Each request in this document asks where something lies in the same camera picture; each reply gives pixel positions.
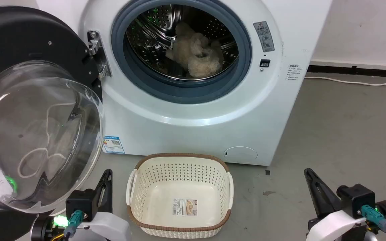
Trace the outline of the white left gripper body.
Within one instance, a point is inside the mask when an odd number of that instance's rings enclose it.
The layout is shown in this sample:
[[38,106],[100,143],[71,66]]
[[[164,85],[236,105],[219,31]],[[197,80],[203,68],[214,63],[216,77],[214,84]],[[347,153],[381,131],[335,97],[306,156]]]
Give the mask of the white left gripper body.
[[97,212],[91,222],[82,222],[69,241],[131,241],[129,223],[109,212]]

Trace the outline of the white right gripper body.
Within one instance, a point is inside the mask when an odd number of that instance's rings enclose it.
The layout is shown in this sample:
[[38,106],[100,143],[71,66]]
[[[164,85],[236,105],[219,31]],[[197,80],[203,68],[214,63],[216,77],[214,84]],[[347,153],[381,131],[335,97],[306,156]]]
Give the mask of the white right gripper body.
[[354,219],[344,211],[327,215],[315,224],[307,234],[307,241],[335,241],[356,224],[362,225],[366,218]]

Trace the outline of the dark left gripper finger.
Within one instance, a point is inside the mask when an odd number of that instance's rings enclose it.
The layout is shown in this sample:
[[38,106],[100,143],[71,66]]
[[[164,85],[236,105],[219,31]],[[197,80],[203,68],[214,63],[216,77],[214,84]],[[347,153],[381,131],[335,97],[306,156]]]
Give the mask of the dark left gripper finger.
[[113,171],[103,172],[92,196],[92,215],[97,212],[113,213]]

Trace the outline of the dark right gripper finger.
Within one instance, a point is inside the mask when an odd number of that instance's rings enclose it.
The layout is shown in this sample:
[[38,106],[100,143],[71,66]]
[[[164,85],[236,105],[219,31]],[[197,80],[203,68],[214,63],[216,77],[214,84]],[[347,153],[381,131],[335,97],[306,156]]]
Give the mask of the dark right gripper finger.
[[311,168],[306,168],[304,175],[317,218],[323,219],[341,210],[341,200]]

